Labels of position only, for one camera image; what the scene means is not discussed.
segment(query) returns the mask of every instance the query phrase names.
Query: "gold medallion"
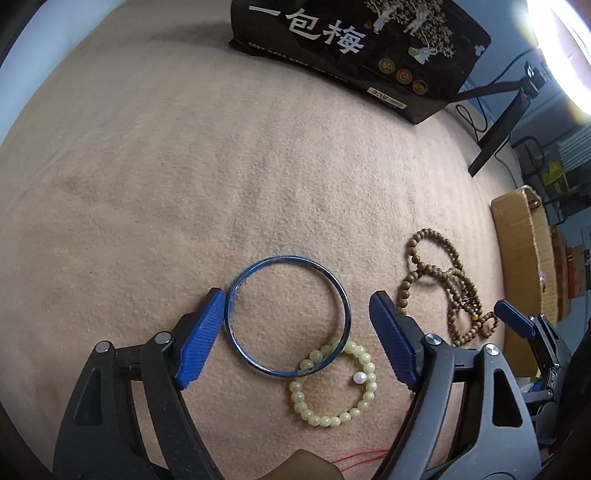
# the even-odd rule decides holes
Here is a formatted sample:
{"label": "gold medallion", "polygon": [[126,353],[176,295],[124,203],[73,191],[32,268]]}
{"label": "gold medallion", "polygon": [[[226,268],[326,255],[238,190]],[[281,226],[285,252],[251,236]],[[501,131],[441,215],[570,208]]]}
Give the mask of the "gold medallion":
{"label": "gold medallion", "polygon": [[396,64],[392,59],[382,59],[378,62],[379,71],[390,75],[396,71]]}
{"label": "gold medallion", "polygon": [[415,80],[413,83],[413,92],[417,95],[425,95],[429,90],[429,85],[424,80]]}
{"label": "gold medallion", "polygon": [[403,85],[408,85],[413,81],[413,74],[408,69],[400,69],[396,72],[396,79]]}

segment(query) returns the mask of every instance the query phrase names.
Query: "brown beaded necklace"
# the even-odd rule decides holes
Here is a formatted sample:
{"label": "brown beaded necklace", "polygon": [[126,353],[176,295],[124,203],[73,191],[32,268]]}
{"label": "brown beaded necklace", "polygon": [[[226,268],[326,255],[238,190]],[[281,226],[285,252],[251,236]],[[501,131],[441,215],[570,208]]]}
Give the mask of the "brown beaded necklace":
{"label": "brown beaded necklace", "polygon": [[[417,254],[417,245],[423,238],[430,238],[434,242],[441,245],[452,258],[453,267],[446,271],[435,265],[429,265],[421,262],[421,257]],[[408,298],[410,297],[410,287],[424,275],[439,280],[442,283],[450,297],[449,309],[447,311],[447,327],[452,337],[453,345],[460,346],[471,342],[478,334],[483,338],[489,338],[498,326],[499,319],[494,312],[482,314],[482,303],[478,297],[478,291],[472,280],[464,272],[464,265],[460,262],[460,255],[456,247],[439,232],[430,228],[423,228],[415,233],[408,241],[408,254],[411,257],[411,262],[417,266],[417,269],[410,272],[398,291],[398,310],[401,314],[406,315],[406,307],[408,306]],[[461,335],[456,327],[457,314],[463,309],[472,319],[472,328],[464,335]],[[492,327],[489,331],[484,331],[484,325],[487,320],[494,319]]]}

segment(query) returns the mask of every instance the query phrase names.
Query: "blue gripper pad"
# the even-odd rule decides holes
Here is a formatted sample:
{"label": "blue gripper pad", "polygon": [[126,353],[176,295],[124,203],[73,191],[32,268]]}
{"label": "blue gripper pad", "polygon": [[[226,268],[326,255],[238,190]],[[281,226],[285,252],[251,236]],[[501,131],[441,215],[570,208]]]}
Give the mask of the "blue gripper pad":
{"label": "blue gripper pad", "polygon": [[183,315],[174,327],[174,358],[178,366],[175,379],[181,390],[201,374],[222,328],[225,305],[224,291],[212,288],[197,311]]}
{"label": "blue gripper pad", "polygon": [[506,300],[499,300],[496,302],[493,310],[495,315],[503,320],[521,338],[525,338],[526,340],[533,340],[535,338],[534,323],[529,317],[526,317],[511,305],[511,303]]}
{"label": "blue gripper pad", "polygon": [[384,291],[377,291],[369,299],[369,318],[396,378],[414,390],[423,373],[423,331],[412,318],[398,313]]}

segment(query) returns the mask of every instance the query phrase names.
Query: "silver screw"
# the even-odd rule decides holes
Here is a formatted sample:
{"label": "silver screw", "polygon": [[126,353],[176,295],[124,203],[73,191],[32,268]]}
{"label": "silver screw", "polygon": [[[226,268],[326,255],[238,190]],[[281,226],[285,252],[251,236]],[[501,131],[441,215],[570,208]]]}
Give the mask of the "silver screw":
{"label": "silver screw", "polygon": [[434,333],[428,333],[425,335],[425,340],[429,345],[441,345],[441,337]]}
{"label": "silver screw", "polygon": [[105,353],[109,351],[109,348],[111,348],[111,344],[106,340],[103,340],[96,344],[95,351],[96,353]]}
{"label": "silver screw", "polygon": [[154,337],[154,341],[159,345],[166,345],[167,343],[169,343],[172,337],[173,336],[170,335],[170,333],[168,332],[160,332],[156,334],[156,336]]}
{"label": "silver screw", "polygon": [[486,351],[486,353],[492,356],[497,356],[499,353],[501,353],[499,348],[494,343],[487,343],[484,346],[484,350]]}

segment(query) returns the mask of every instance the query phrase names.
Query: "black package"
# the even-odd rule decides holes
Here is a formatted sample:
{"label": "black package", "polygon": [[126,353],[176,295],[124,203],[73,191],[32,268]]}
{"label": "black package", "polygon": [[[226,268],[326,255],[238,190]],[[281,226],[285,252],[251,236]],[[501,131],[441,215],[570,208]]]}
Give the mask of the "black package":
{"label": "black package", "polygon": [[460,90],[491,38],[451,0],[233,0],[236,48],[374,95],[418,124]]}

